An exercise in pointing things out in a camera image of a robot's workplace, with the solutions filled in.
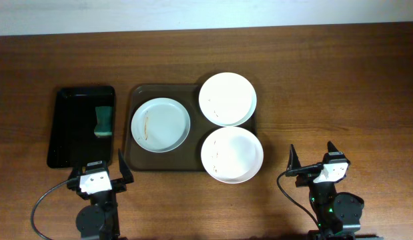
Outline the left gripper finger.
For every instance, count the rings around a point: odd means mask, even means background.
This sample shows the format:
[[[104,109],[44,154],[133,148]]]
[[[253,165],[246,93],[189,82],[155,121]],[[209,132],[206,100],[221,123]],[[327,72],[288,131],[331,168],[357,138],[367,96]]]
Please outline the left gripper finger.
[[[123,153],[121,152],[121,149],[118,149],[118,157],[119,157],[119,171],[122,174],[122,179],[125,184],[128,183],[133,183],[134,178],[131,170],[127,166],[126,162],[124,161],[123,158]]]
[[[74,167],[69,175],[68,180],[72,182],[79,182],[82,176],[82,167]]]

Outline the green scrubbing sponge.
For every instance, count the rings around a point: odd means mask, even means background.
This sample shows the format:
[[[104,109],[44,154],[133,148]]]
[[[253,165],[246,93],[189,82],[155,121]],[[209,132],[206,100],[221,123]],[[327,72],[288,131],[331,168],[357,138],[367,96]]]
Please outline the green scrubbing sponge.
[[[112,136],[113,108],[110,106],[100,106],[95,108],[97,125],[94,128],[96,137]]]

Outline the white plate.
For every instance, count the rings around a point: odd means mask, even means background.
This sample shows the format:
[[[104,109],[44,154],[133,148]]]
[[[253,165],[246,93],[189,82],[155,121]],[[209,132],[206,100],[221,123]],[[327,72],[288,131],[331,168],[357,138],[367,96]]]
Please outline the white plate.
[[[223,72],[205,81],[198,101],[206,119],[222,127],[233,127],[253,116],[257,95],[254,86],[245,77]]]
[[[250,180],[264,162],[259,139],[241,127],[222,127],[212,132],[203,142],[200,156],[211,177],[229,184]]]

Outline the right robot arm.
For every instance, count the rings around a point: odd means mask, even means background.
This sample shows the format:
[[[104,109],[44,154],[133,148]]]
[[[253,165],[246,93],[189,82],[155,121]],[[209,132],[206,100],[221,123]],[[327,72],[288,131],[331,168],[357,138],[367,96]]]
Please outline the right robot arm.
[[[327,153],[321,162],[303,166],[294,145],[286,170],[280,177],[295,177],[296,187],[309,188],[309,202],[312,212],[293,200],[285,191],[282,193],[295,205],[305,211],[314,221],[317,230],[307,234],[308,239],[379,239],[376,235],[357,235],[364,200],[352,193],[337,192],[335,184],[346,177],[350,161],[332,142],[327,142]]]

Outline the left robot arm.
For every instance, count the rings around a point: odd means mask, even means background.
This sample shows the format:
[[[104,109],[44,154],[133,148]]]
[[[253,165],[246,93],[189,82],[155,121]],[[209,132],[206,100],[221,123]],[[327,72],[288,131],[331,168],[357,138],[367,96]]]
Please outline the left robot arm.
[[[67,188],[82,199],[90,201],[90,205],[84,207],[75,220],[82,239],[123,239],[116,195],[127,191],[127,185],[133,183],[134,178],[121,151],[118,156],[121,173],[118,179],[110,179],[109,169],[104,161],[88,163],[85,168],[74,167],[70,173]]]

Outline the pale blue plate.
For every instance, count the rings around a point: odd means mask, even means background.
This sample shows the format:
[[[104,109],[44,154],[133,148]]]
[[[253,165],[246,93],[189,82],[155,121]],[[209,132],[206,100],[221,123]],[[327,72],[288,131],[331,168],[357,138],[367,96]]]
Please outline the pale blue plate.
[[[191,119],[187,109],[170,98],[155,98],[136,109],[131,119],[131,135],[142,148],[165,153],[178,148],[187,138]]]

